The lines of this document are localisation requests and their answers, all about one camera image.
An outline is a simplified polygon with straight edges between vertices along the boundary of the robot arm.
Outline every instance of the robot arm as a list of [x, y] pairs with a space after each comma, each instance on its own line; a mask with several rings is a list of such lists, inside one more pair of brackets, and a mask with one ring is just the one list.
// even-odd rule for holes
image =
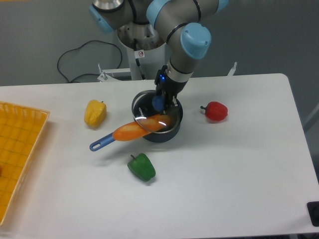
[[94, 0], [90, 7], [105, 33], [133, 22], [150, 23], [172, 50], [158, 71], [154, 108], [162, 113], [174, 106], [177, 94], [205, 56], [211, 35], [200, 22], [228, 4], [228, 0]]
[[174, 106], [174, 98], [184, 88], [211, 44], [211, 35], [199, 23], [227, 5], [226, 0], [155, 0], [147, 17], [172, 50], [166, 66], [158, 71], [157, 96], [153, 106], [162, 113]]

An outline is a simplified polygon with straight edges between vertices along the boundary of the gray floor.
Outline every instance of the gray floor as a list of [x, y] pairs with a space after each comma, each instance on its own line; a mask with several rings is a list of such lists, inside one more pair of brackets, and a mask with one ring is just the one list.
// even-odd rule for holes
[[[63, 52], [92, 39], [120, 46], [114, 34], [104, 35], [95, 25], [88, 12], [90, 3], [0, 2], [0, 86], [65, 83], [56, 70]], [[304, 121], [319, 103], [318, 12], [319, 0], [230, 0], [224, 11], [202, 22], [213, 43], [193, 76], [224, 76], [235, 61], [238, 75], [284, 73]], [[114, 48], [92, 44], [63, 58], [61, 70], [73, 79], [97, 73], [97, 63], [111, 69], [118, 62]], [[124, 52], [121, 68], [126, 67]], [[318, 122], [306, 137], [319, 171]]]

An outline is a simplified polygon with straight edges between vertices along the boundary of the black pot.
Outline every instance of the black pot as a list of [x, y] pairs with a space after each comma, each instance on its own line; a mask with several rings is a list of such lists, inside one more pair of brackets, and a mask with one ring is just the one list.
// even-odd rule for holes
[[[132, 102], [132, 113], [133, 115], [140, 116], [141, 112], [143, 112], [144, 117], [150, 117], [153, 115], [158, 114], [158, 112], [154, 109], [152, 105], [152, 99], [155, 96], [156, 91], [143, 91], [140, 92], [136, 97], [133, 99]], [[180, 123], [183, 118], [183, 108], [179, 102], [179, 100], [176, 100], [178, 104], [179, 109], [179, 121], [176, 123], [174, 128], [168, 132], [157, 132], [157, 133], [150, 133], [148, 135], [145, 135], [143, 138], [150, 142], [155, 143], [163, 143], [166, 141], [169, 141], [170, 139], [174, 138], [175, 135], [177, 135], [179, 129], [180, 129]]]

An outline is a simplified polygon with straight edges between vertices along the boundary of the blue spatula handle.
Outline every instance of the blue spatula handle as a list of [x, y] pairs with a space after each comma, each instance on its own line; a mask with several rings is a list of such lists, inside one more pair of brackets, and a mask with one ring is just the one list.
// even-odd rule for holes
[[91, 151], [97, 151], [100, 148], [103, 148], [104, 146], [112, 143], [115, 141], [115, 139], [113, 139], [113, 133], [108, 134], [107, 136], [99, 139], [98, 141], [95, 141], [94, 143], [92, 143], [90, 145], [90, 150]]

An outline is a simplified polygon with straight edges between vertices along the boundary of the black object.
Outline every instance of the black object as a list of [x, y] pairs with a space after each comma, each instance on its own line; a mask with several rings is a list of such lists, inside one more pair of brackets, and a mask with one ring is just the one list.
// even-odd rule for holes
[[199, 22], [199, 21], [200, 21], [200, 19], [201, 19], [201, 10], [200, 10], [200, 6], [199, 6], [199, 4], [198, 4], [197, 0], [193, 0], [193, 2], [195, 3], [196, 8], [197, 8], [197, 12], [198, 12], [198, 21], [197, 21], [197, 22]]
[[186, 26], [186, 25], [187, 25], [187, 22], [184, 22], [184, 23], [181, 23], [180, 25], [177, 25], [177, 26], [169, 33], [169, 35], [167, 36], [167, 38], [166, 38], [166, 44], [168, 44], [168, 42], [169, 42], [171, 36], [173, 36], [173, 34], [174, 34], [177, 30], [179, 30], [182, 26]]
[[315, 227], [319, 227], [319, 202], [309, 202], [307, 203], [307, 208], [309, 211], [311, 223]]
[[[141, 111], [143, 112], [144, 117], [150, 117], [158, 114], [158, 112], [154, 109], [152, 105], [152, 99], [155, 96], [155, 91], [149, 92], [147, 94], [144, 94], [141, 96], [138, 101], [135, 103], [135, 100], [133, 100], [132, 104], [132, 113], [136, 117], [141, 114]], [[179, 111], [179, 118], [178, 122], [176, 123], [177, 125], [174, 125], [173, 130], [168, 131], [168, 132], [162, 132], [162, 133], [150, 133], [148, 135], [145, 135], [143, 138], [150, 142], [154, 143], [163, 143], [166, 141], [169, 141], [170, 139], [174, 138], [175, 135], [177, 135], [179, 128], [180, 128], [180, 123], [183, 118], [183, 109], [182, 106], [179, 102], [177, 101], [177, 107], [174, 110]]]
[[132, 9], [132, 13], [133, 13], [133, 22], [136, 21], [136, 17], [137, 17], [137, 14], [136, 14], [136, 8], [134, 6], [134, 3], [132, 0], [128, 0], [130, 6], [131, 6], [131, 9]]
[[[138, 50], [138, 49], [137, 49], [137, 43], [138, 43], [138, 40], [137, 40], [136, 38], [134, 38], [134, 46], [133, 46], [133, 50], [134, 50], [134, 51], [137, 51], [137, 50]], [[135, 58], [135, 61], [136, 61], [136, 65], [139, 67], [142, 80], [146, 80], [145, 75], [144, 75], [144, 73], [143, 73], [143, 70], [142, 70], [142, 68], [141, 68], [141, 64], [140, 64], [139, 58]]]
[[156, 95], [164, 98], [164, 111], [170, 108], [173, 97], [177, 98], [177, 94], [181, 92], [187, 82], [173, 81], [166, 74], [167, 65], [163, 65], [162, 69], [158, 70], [155, 77]]
[[95, 74], [95, 73], [85, 73], [85, 74], [82, 74], [82, 75], [79, 75], [79, 76], [75, 77], [73, 80], [69, 80], [69, 79], [61, 72], [60, 67], [59, 67], [60, 60], [61, 60], [61, 58], [62, 58], [65, 54], [67, 54], [67, 53], [69, 53], [69, 52], [71, 52], [71, 51], [80, 50], [83, 46], [85, 46], [85, 45], [87, 45], [87, 44], [89, 44], [89, 43], [91, 43], [91, 42], [103, 43], [103, 44], [107, 44], [107, 45], [111, 45], [111, 46], [116, 47], [116, 48], [118, 49], [120, 55], [121, 55], [120, 62], [119, 62], [119, 64], [118, 64], [118, 66], [116, 67], [116, 69], [118, 69], [118, 68], [120, 67], [120, 65], [121, 65], [121, 63], [122, 63], [122, 60], [123, 60], [123, 56], [122, 56], [121, 49], [120, 49], [117, 45], [115, 45], [115, 44], [113, 44], [113, 43], [110, 43], [110, 42], [106, 42], [106, 41], [91, 40], [91, 41], [85, 42], [82, 46], [80, 46], [80, 47], [78, 47], [78, 48], [75, 48], [75, 49], [68, 50], [68, 51], [64, 52], [64, 53], [59, 57], [58, 63], [57, 63], [57, 69], [58, 69], [58, 72], [67, 80], [67, 83], [79, 83], [79, 82], [77, 82], [77, 81], [75, 81], [75, 80], [79, 79], [79, 78], [82, 77], [82, 76], [99, 76], [99, 75], [100, 75], [100, 74]]
[[121, 5], [119, 5], [118, 7], [114, 8], [114, 9], [100, 9], [97, 6], [95, 6], [94, 4], [92, 4], [92, 6], [95, 8], [96, 11], [111, 13], [111, 12], [115, 12], [115, 11], [119, 10], [121, 7], [124, 6], [124, 4], [125, 4], [125, 1]]

